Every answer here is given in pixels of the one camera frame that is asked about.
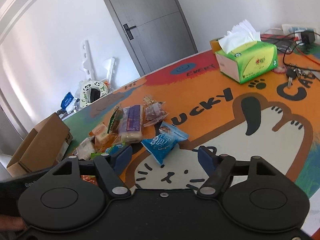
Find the person's left hand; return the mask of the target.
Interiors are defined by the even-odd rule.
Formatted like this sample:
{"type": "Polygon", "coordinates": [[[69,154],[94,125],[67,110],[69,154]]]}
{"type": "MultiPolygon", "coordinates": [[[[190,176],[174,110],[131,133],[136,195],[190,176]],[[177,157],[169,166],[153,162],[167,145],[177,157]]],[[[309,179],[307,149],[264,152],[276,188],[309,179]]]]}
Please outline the person's left hand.
{"type": "Polygon", "coordinates": [[[25,229],[25,223],[21,217],[0,215],[0,231],[21,231],[25,229]]]}

